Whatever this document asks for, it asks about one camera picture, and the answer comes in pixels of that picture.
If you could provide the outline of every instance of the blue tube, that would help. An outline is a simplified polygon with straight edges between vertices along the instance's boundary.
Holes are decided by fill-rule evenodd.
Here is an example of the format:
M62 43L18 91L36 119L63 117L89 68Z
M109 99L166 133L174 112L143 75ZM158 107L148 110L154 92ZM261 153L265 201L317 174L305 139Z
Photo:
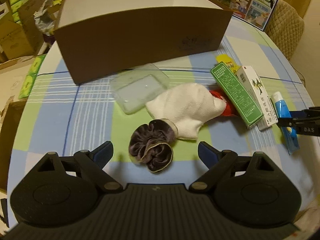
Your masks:
M281 117L291 117L290 111L287 107L287 104L283 100L283 97L280 92L275 92L272 95L272 100L275 105L276 113L278 118ZM299 150L299 143L297 132L292 127L281 127L282 133L284 135L284 139L286 142L287 149L289 154L291 155L294 151Z

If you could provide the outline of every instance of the red cloth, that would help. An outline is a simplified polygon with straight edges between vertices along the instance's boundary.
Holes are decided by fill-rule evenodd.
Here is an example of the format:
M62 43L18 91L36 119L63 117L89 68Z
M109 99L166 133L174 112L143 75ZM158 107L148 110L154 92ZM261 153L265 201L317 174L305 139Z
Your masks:
M209 92L216 98L222 99L227 103L226 109L221 114L222 116L238 116L238 111L222 90L209 90Z

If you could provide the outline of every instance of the chair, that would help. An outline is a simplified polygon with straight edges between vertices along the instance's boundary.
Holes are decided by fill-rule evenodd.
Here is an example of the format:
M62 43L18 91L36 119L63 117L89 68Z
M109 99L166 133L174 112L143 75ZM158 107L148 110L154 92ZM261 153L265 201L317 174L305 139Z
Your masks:
M278 0L265 33L289 60L303 34L304 21L287 2Z

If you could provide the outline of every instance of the wall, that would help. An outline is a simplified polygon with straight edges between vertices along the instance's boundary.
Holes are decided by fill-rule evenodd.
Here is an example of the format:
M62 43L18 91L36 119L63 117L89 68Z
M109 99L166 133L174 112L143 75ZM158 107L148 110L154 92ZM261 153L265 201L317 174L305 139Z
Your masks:
M311 0L304 21L304 33L290 62L304 75L309 95L320 106L320 0Z

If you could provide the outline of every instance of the brown scrunchie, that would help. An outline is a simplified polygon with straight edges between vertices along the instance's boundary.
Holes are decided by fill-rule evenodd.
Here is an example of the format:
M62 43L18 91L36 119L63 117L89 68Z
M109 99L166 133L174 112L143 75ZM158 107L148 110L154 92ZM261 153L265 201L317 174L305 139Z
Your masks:
M161 171L172 160L173 151L169 144L175 140L170 125L162 120L152 120L133 132L129 153L138 162L146 164L151 172Z

